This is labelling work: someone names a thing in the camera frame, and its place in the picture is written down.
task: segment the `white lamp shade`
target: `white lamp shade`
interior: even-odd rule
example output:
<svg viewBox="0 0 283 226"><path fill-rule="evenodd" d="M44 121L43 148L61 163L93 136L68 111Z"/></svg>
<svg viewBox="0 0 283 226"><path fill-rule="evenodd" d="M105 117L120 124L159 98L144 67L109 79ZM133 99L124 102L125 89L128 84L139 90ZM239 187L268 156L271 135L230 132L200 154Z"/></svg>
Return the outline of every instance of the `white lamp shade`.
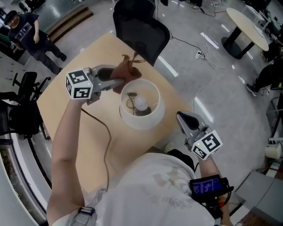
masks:
<svg viewBox="0 0 283 226"><path fill-rule="evenodd" d="M126 106L126 102L129 100L127 93L137 93L141 96L143 103L145 98L146 104L151 108L152 112L145 116L133 115L133 109ZM120 112L122 119L128 126L138 130L149 130L160 123L165 113L165 106L158 88L152 82L137 79L129 82L123 88L121 92Z"/></svg>

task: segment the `round white table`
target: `round white table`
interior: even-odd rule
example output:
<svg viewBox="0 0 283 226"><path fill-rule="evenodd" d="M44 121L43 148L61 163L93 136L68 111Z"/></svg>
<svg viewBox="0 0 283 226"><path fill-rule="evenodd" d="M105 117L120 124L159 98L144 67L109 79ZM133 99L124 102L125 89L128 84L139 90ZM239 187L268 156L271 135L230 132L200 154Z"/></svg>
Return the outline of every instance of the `round white table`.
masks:
<svg viewBox="0 0 283 226"><path fill-rule="evenodd" d="M255 44L264 51L268 51L268 43L264 37L255 29L253 22L241 12L227 8L229 17L235 22L237 27L229 37L223 37L221 42L226 51L236 59L241 59L243 55L249 51ZM243 50L235 43L236 38L244 32L252 42Z"/></svg>

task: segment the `black table leg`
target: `black table leg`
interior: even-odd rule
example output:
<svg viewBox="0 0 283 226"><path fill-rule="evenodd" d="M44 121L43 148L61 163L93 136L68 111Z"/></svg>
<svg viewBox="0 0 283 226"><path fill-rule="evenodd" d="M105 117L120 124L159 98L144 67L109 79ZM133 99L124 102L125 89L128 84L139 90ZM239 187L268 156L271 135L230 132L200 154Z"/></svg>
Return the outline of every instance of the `black table leg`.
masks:
<svg viewBox="0 0 283 226"><path fill-rule="evenodd" d="M228 47L229 45L233 44L236 38L240 35L242 31L236 27L235 30L232 32L232 34L229 36L229 38L226 38L225 42L223 44L224 48Z"/></svg>
<svg viewBox="0 0 283 226"><path fill-rule="evenodd" d="M243 51L238 46L237 43L235 43L236 38L240 35L241 30L236 27L235 30L232 32L232 34L227 38L223 37L221 39L222 45L225 48L225 50L236 59L241 59L243 55L254 46L254 43L251 42Z"/></svg>
<svg viewBox="0 0 283 226"><path fill-rule="evenodd" d="M255 44L251 42L242 52L240 52L235 58L241 59L243 55L248 52Z"/></svg>

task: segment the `white t-shirt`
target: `white t-shirt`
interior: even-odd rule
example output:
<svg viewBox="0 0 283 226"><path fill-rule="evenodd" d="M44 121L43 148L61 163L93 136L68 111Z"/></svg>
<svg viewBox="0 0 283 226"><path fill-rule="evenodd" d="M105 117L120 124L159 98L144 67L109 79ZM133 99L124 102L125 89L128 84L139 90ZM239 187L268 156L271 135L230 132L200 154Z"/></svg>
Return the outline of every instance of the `white t-shirt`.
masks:
<svg viewBox="0 0 283 226"><path fill-rule="evenodd" d="M111 180L95 206L96 225L214 226L211 214L190 197L189 181L194 178L193 170L178 158L147 153ZM65 226L68 216L53 226Z"/></svg>

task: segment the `person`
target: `person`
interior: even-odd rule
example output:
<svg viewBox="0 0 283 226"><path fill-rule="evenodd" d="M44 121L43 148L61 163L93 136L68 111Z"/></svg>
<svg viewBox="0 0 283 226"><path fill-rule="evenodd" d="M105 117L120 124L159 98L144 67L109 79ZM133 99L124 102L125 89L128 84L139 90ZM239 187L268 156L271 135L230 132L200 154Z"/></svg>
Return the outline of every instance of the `person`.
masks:
<svg viewBox="0 0 283 226"><path fill-rule="evenodd" d="M189 0L187 2L194 5L193 9L200 9L203 4L203 0Z"/></svg>
<svg viewBox="0 0 283 226"><path fill-rule="evenodd" d="M178 150L144 154L112 178L109 188L100 187L84 199L76 171L84 103L69 101L54 137L52 192L47 206L49 225L215 225L208 210L191 198L189 181L195 178L194 164ZM199 159L199 168L202 177L220 174L211 157L206 161ZM218 197L219 205L227 196ZM228 205L222 206L221 211L221 225L230 226Z"/></svg>
<svg viewBox="0 0 283 226"><path fill-rule="evenodd" d="M275 59L282 58L283 55L283 29L280 29L280 35L270 43L268 51L262 51L260 55L264 60L270 62Z"/></svg>
<svg viewBox="0 0 283 226"><path fill-rule="evenodd" d="M260 72L258 78L255 79L253 85L246 85L246 88L253 96L257 96L260 89L272 85L279 79L283 79L281 75L283 59L275 60L273 64L266 66Z"/></svg>
<svg viewBox="0 0 283 226"><path fill-rule="evenodd" d="M18 49L25 48L30 55L42 62L52 73L59 74L62 68L58 67L45 52L51 51L62 61L65 61L67 56L61 53L60 49L47 37L47 34L39 29L38 15L33 13L18 15L13 10L7 14L4 23L10 26L8 37Z"/></svg>

